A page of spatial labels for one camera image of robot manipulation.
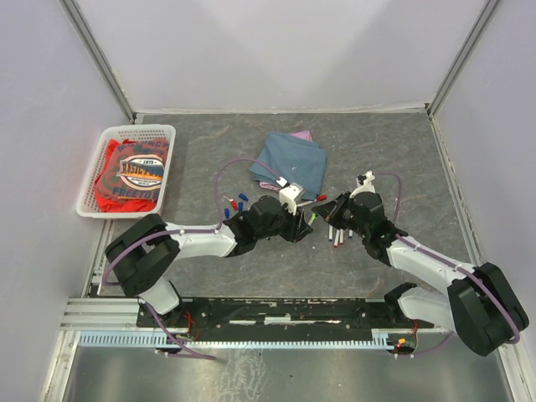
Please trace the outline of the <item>white plastic basket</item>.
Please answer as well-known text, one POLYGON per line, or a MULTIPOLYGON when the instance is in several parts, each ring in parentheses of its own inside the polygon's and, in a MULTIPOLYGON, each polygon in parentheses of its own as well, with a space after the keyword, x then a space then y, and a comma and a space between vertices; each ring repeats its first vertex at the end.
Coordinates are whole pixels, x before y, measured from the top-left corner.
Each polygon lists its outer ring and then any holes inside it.
POLYGON ((76 204, 79 216, 139 219, 160 213, 176 130, 162 124, 105 129, 87 168, 76 204))

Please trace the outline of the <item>pink folded cloth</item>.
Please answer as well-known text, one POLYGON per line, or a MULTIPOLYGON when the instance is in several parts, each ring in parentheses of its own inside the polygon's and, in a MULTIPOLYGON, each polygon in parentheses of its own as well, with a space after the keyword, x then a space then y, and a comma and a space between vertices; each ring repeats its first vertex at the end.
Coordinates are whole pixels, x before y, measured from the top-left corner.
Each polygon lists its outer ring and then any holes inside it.
POLYGON ((317 148, 309 131, 270 132, 258 160, 274 171, 276 177, 267 168, 255 163, 250 169, 253 179, 261 188, 275 192, 281 188, 276 183, 279 174, 291 182, 308 187, 309 180, 303 174, 302 168, 312 164, 313 159, 309 147, 317 148))

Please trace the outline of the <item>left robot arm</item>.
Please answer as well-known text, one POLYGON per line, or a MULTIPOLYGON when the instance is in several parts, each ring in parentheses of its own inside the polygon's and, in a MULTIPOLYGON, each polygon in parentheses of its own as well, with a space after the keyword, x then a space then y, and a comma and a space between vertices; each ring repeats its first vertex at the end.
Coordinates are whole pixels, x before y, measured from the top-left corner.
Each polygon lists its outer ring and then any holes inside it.
POLYGON ((296 243, 312 232, 303 210, 290 212, 277 198, 263 196, 219 226, 169 224, 149 214, 106 247, 118 286, 127 297, 149 304, 167 327, 183 321, 185 308, 175 286, 163 276, 175 260, 230 258, 252 251, 272 237, 296 243))

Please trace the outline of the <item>blue folded cloth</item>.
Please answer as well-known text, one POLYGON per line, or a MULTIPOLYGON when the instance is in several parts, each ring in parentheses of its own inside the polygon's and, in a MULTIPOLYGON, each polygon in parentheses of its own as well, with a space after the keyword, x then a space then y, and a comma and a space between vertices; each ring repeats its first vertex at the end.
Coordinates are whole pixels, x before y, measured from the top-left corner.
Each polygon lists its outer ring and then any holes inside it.
POLYGON ((305 189, 304 200, 322 192, 327 167, 327 151, 316 142, 282 132, 270 132, 257 160, 289 183, 305 189))

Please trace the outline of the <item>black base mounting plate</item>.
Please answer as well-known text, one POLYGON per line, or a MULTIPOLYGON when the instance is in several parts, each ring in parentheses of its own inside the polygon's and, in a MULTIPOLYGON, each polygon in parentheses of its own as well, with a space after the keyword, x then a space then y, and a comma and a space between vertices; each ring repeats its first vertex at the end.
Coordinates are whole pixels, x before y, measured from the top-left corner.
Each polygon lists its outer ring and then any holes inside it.
POLYGON ((403 317, 393 304, 364 298, 183 298, 160 317, 168 330, 249 326, 341 327, 359 329, 431 329, 429 322, 403 317))

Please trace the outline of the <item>red printed t-shirt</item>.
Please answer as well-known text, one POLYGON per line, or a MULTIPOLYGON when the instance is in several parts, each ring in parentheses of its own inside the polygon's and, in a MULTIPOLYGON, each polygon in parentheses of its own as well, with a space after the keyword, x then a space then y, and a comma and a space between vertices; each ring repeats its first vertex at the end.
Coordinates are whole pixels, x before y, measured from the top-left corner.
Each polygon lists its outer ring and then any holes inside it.
POLYGON ((95 201, 104 213, 149 212, 156 208, 169 142, 108 141, 104 167, 94 181, 95 201))

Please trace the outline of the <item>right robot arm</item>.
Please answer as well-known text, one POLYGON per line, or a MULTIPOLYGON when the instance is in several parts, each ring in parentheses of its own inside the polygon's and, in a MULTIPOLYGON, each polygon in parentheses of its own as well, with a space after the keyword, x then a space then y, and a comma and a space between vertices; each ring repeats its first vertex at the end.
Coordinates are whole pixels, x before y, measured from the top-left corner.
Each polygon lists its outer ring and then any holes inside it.
POLYGON ((383 315, 390 326, 403 327, 411 319, 433 323, 480 356, 518 343, 528 327, 528 315, 497 265, 464 263, 422 245, 386 217, 379 194, 343 193, 312 211, 335 229, 353 231, 375 260, 433 287, 411 286, 388 301, 383 315))

